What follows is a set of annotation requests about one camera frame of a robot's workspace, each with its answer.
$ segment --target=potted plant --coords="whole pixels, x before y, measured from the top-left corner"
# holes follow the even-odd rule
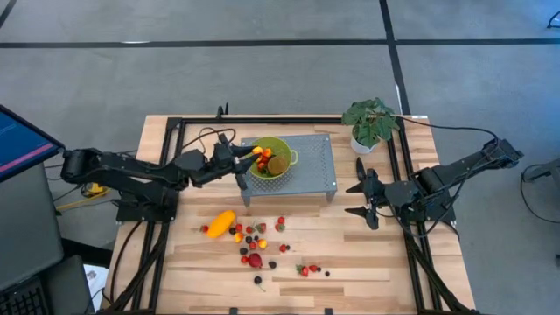
[[[389,140],[399,126],[392,116],[395,112],[379,98],[355,101],[342,114],[342,124],[353,125],[350,145],[359,154],[371,152],[381,139]]]

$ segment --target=green leaves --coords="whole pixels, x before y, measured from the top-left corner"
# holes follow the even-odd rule
[[[389,140],[393,130],[399,127],[395,122],[393,109],[385,106],[379,98],[355,101],[342,114],[342,123],[353,125],[352,136],[363,145],[373,147],[380,139]]]

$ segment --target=black floor stripe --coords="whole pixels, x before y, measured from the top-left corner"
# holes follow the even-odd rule
[[[560,38],[398,39],[397,46],[559,45]]]
[[[14,5],[16,5],[17,1],[18,0],[10,0],[6,5],[6,7],[4,8],[2,15],[0,15],[0,28],[2,28],[4,22],[6,22],[6,18],[8,18],[8,16],[10,15],[10,12],[14,8]]]
[[[391,16],[389,15],[389,7],[387,0],[379,0],[381,7],[381,15],[383,17],[383,25],[385,26],[385,34],[387,36],[388,55],[391,58],[391,66],[393,68],[393,76],[395,84],[398,86],[398,96],[401,103],[401,114],[410,115],[409,98],[406,95],[406,87],[404,86],[403,70],[401,69],[401,61],[399,53],[396,50],[395,34],[393,33],[393,25]]]
[[[261,39],[261,40],[183,40],[150,42],[36,42],[0,43],[0,48],[181,48],[181,47],[274,47],[274,46],[373,46],[386,45],[385,39]]]

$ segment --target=gray carpet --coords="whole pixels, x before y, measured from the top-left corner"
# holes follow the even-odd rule
[[[388,0],[388,7],[397,40],[560,38],[544,28],[560,10],[553,0]],[[384,39],[379,8],[369,0],[17,0],[0,42]],[[560,226],[527,211],[519,176],[527,165],[560,158],[559,49],[398,47],[412,114],[488,128],[526,154],[514,169],[469,181],[456,205],[472,291],[486,313],[557,314]],[[0,103],[70,148],[135,149],[148,114],[210,114],[225,102],[240,114],[340,113],[375,96],[399,107],[385,45],[0,49]],[[442,163],[488,140],[468,131],[434,135]],[[70,187],[53,181],[51,188],[56,196]],[[525,188],[539,214],[560,220],[549,178]],[[115,214],[105,204],[59,222],[66,237],[110,246]]]

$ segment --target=kiwi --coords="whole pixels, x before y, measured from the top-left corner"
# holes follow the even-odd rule
[[[269,160],[267,168],[272,176],[277,176],[286,172],[288,169],[288,162],[286,162],[286,159],[283,157],[273,157]]]

